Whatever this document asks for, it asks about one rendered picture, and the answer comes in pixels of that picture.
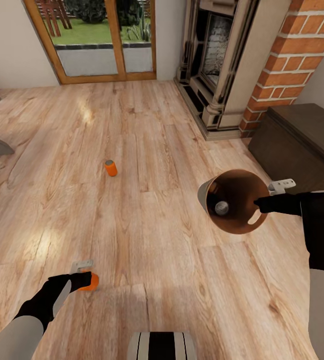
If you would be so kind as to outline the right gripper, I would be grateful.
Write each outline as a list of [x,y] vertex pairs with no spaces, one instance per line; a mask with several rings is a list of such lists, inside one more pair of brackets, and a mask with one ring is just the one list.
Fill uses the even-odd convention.
[[285,194],[279,194],[274,196],[260,197],[254,201],[254,204],[259,206],[260,212],[278,212],[289,214],[285,209],[285,200],[288,196],[291,196],[289,192]]

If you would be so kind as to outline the trash can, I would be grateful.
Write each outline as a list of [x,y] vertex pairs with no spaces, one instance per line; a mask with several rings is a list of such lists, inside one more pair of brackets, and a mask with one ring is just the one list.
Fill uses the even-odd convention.
[[[230,206],[226,215],[214,213],[206,204],[207,196],[215,194]],[[258,198],[270,196],[264,181],[246,169],[231,169],[203,183],[197,193],[198,201],[221,230],[235,235],[243,235],[256,230],[265,221],[268,213],[262,213],[254,224],[249,224],[259,206],[254,204]]]

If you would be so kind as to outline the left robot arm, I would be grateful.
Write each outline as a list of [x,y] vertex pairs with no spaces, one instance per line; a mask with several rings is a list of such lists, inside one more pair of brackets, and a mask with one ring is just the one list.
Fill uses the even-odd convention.
[[0,333],[0,360],[31,360],[34,352],[68,295],[91,285],[92,272],[81,272],[95,266],[95,260],[72,263],[70,274],[48,278],[42,289],[20,308],[17,316]]

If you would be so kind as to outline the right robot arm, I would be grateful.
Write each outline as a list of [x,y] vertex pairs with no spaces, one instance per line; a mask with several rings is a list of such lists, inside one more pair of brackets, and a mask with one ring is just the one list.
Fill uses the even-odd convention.
[[324,190],[291,195],[290,179],[271,181],[270,196],[254,201],[260,212],[294,214],[302,218],[304,239],[310,253],[310,308],[308,332],[315,354],[324,360]]

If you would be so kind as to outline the can of soda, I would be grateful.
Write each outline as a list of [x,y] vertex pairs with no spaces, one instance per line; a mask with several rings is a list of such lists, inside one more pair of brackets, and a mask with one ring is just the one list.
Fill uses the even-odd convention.
[[114,177],[117,175],[117,169],[116,169],[116,166],[115,166],[115,163],[114,161],[112,160],[107,160],[105,162],[105,167],[106,167],[106,170],[108,172],[108,174],[111,176],[111,177]]
[[207,206],[217,215],[223,216],[229,212],[230,206],[226,200],[217,196],[216,194],[210,194],[206,199]]
[[97,286],[98,286],[98,283],[99,283],[99,277],[97,274],[95,273],[92,273],[91,274],[91,285],[90,286],[85,286],[85,287],[81,287],[78,289],[78,291],[86,291],[86,292],[89,292],[89,291],[92,291],[94,290]]

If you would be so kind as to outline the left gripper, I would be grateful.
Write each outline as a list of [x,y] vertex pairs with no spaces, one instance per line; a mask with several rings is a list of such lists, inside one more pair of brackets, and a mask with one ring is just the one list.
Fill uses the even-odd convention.
[[73,291],[79,288],[88,287],[91,285],[91,274],[92,272],[86,271],[81,273],[72,273],[71,275],[76,278],[76,287]]

